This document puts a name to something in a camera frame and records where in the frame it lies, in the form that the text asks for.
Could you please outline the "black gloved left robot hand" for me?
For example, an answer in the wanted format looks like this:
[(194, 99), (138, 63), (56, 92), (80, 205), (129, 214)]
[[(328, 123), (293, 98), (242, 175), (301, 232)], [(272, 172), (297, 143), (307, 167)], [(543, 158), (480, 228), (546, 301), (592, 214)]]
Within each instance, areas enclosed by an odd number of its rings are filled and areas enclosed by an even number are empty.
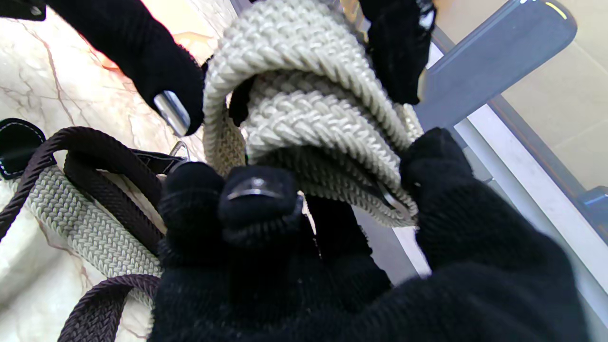
[[(206, 70), (139, 0), (48, 0), (46, 4), (109, 57), (179, 136), (204, 121)], [(438, 10), (432, 0), (361, 0), (374, 71), (393, 102), (419, 103)]]

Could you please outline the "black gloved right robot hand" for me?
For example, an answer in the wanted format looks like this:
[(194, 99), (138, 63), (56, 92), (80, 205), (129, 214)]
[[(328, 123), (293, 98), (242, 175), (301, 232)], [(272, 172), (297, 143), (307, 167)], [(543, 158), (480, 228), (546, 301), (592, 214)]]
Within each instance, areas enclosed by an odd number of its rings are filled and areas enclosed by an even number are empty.
[(571, 262), (434, 128), (401, 157), (431, 268), (393, 285), (347, 203), (292, 173), (203, 162), (169, 174), (150, 342), (588, 342)]

